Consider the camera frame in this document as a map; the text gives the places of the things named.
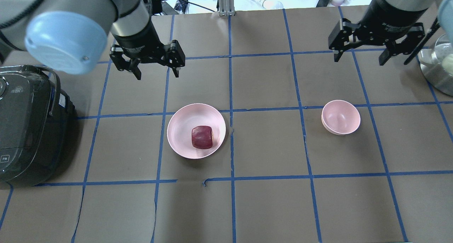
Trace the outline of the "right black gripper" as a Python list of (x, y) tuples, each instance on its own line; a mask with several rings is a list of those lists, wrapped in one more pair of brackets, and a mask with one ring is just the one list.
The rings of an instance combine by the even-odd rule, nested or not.
[[(379, 56), (383, 66), (392, 56), (409, 55), (425, 37), (424, 25), (418, 22), (429, 8), (429, 0), (372, 0), (363, 18), (354, 24), (342, 18), (328, 36), (328, 48), (334, 61), (343, 53), (365, 44), (386, 49)], [(405, 37), (401, 43), (397, 39)]]

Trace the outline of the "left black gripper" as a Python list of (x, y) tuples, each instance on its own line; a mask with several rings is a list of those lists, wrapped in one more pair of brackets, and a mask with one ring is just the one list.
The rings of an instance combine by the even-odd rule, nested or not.
[(170, 68), (175, 77), (185, 66), (186, 56), (178, 40), (163, 44), (152, 20), (143, 26), (134, 23), (115, 22), (111, 33), (118, 43), (110, 51), (110, 59), (118, 71), (132, 73), (137, 80), (142, 79), (139, 63), (158, 63)]

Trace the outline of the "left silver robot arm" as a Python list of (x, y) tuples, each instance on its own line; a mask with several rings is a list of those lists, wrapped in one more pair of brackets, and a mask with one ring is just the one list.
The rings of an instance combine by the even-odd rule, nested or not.
[(157, 63), (176, 77), (185, 66), (178, 41), (163, 44), (152, 23), (161, 0), (1, 0), (1, 64), (26, 51), (41, 64), (68, 74), (91, 72), (107, 47), (119, 71), (141, 79), (139, 64)]

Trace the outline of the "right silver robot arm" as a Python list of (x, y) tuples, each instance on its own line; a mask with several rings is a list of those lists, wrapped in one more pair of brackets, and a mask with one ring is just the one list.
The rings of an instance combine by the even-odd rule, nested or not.
[(381, 66), (399, 54), (408, 56), (405, 65), (418, 56), (424, 78), (451, 96), (452, 56), (429, 60), (421, 52), (440, 28), (452, 42), (452, 0), (372, 0), (358, 23), (342, 18), (335, 25), (328, 48), (335, 62), (345, 51), (363, 45), (385, 46), (379, 56)]

